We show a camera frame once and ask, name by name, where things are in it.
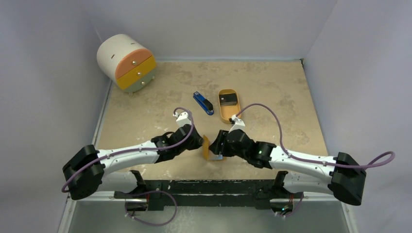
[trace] gray wall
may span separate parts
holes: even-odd
[[[157,59],[300,59],[337,0],[85,0],[103,40],[135,38]]]
[[[62,166],[91,142],[107,90],[99,45],[78,0],[0,1],[2,233],[57,231]]]
[[[397,152],[367,171],[355,208],[362,233],[412,228],[411,12],[411,1],[339,0],[306,57],[329,153],[346,151],[366,164]]]
[[[169,220],[173,213],[174,207],[166,206],[162,212],[147,211],[139,218],[160,223]],[[322,224],[319,229],[320,219],[333,224]],[[272,210],[254,207],[180,206],[176,218],[164,227],[124,217],[124,203],[119,201],[79,201],[69,233],[349,233],[349,230],[338,201],[306,200],[287,220],[274,217]]]

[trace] yellow drawer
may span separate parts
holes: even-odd
[[[124,90],[130,85],[137,82],[139,79],[144,77],[147,73],[156,68],[156,60],[154,56],[149,57],[144,62],[140,63],[137,67],[133,68],[125,75],[117,79],[117,85],[120,89]]]

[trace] blue stapler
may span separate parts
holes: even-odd
[[[196,91],[195,93],[193,93],[193,98],[208,115],[213,115],[215,113],[213,111],[212,103],[209,102],[205,97],[203,97],[199,92]]]

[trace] white enclosure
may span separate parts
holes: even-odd
[[[163,60],[304,58],[329,154],[397,153],[367,171],[359,232],[408,232],[411,12],[410,0],[0,0],[1,232],[57,232],[61,168],[92,141],[109,86],[96,52],[118,33]]]

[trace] metal frame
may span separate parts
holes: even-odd
[[[93,135],[92,144],[98,147],[101,129],[103,127],[104,117],[106,115],[107,106],[109,103],[111,91],[113,88],[113,82],[110,81],[106,98],[103,103],[102,111],[100,112],[99,120],[96,126],[96,130]],[[70,197],[67,198],[66,207],[63,212],[63,217],[60,222],[58,233],[68,233],[71,225],[71,221],[73,218],[73,213],[76,208],[76,204],[78,201],[125,201],[125,199],[114,199],[113,198],[114,192],[99,192],[98,194],[93,194],[85,199],[82,200],[72,200]],[[139,203],[146,203],[146,199],[128,199],[128,202],[139,202]],[[310,193],[305,192],[305,197],[303,201],[338,201],[331,195],[321,194],[321,193]],[[347,205],[342,202],[342,211],[346,220],[346,224],[348,226],[350,233],[359,233],[356,219],[353,213],[353,208],[350,205]]]

